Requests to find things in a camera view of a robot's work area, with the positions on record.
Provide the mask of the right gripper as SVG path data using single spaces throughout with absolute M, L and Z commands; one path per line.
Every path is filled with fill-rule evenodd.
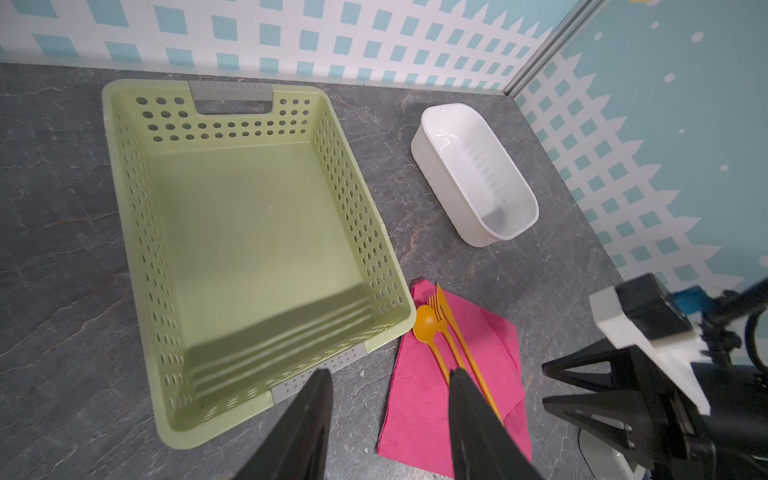
M 767 477 L 767 377 L 752 366 L 693 364 L 708 414 L 639 348 L 617 350 L 607 339 L 542 371 L 566 384 L 634 384 L 639 392 L 551 396 L 543 406 L 657 479 Z

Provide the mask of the orange spoon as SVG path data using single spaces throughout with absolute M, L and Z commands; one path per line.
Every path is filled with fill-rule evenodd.
M 434 309 L 429 305 L 421 305 L 417 308 L 416 320 L 413 326 L 413 335 L 421 343 L 426 344 L 444 377 L 447 384 L 450 383 L 450 373 L 443 360 L 443 357 L 435 343 L 435 334 L 437 333 L 437 317 Z

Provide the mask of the green perforated plastic basket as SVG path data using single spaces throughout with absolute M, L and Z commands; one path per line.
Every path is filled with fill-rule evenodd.
M 329 97 L 117 80 L 103 118 L 162 441 L 197 447 L 404 335 L 416 308 Z

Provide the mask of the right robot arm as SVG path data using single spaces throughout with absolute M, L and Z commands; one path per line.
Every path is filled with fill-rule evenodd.
M 645 274 L 590 298 L 602 339 L 547 362 L 575 386 L 545 410 L 655 479 L 767 475 L 767 363 L 756 342 L 767 285 L 711 296 Z

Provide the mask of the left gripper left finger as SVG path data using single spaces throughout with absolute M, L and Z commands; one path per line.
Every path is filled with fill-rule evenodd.
M 317 369 L 234 478 L 322 479 L 332 407 L 331 373 L 327 369 Z

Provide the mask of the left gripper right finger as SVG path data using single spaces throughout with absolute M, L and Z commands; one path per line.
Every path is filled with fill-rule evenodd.
M 456 480 L 540 477 L 463 369 L 450 373 L 449 430 Z

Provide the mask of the orange chopstick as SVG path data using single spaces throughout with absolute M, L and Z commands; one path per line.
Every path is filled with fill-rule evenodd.
M 449 324 L 448 324 L 448 321 L 446 320 L 446 318 L 443 315 L 443 312 L 441 310 L 437 294 L 434 294 L 429 299 L 429 305 L 434 310 L 434 313 L 435 313 L 435 316 L 436 316 L 436 320 L 437 320 L 437 327 L 436 327 L 436 329 L 440 333 L 442 333 L 444 338 L 446 339 L 446 342 L 447 342 L 447 344 L 448 344 L 448 346 L 449 346 L 449 348 L 450 348 L 450 350 L 451 350 L 451 352 L 453 354 L 453 357 L 454 357 L 454 359 L 455 359 L 455 361 L 457 363 L 457 366 L 459 368 L 464 369 L 465 368 L 465 363 L 464 363 L 463 358 L 462 358 L 461 354 L 459 353 L 459 351 L 457 349 L 457 346 L 456 346 L 456 344 L 455 344 L 455 342 L 453 340 L 453 337 L 452 337 L 452 335 L 450 333 Z
M 456 318 L 453 314 L 453 311 L 450 307 L 450 304 L 447 300 L 447 297 L 440 285 L 437 285 L 436 287 L 436 296 L 437 296 L 437 304 L 439 312 L 442 314 L 442 316 L 445 318 L 445 320 L 448 322 L 448 324 L 451 326 L 453 331 L 455 332 L 456 338 L 459 340 L 459 343 L 462 346 L 462 349 L 464 351 L 464 355 L 466 359 L 469 362 L 469 365 L 475 375 L 475 378 L 477 379 L 481 391 L 483 392 L 487 402 L 489 403 L 490 407 L 494 411 L 494 413 L 497 415 L 500 421 L 502 421 L 501 413 L 497 407 L 497 404 L 495 402 L 495 399 L 490 391 L 490 388 L 488 387 L 485 378 L 482 374 L 481 369 L 479 368 L 471 349 L 465 340 L 463 333 L 458 325 L 458 322 L 456 321 Z

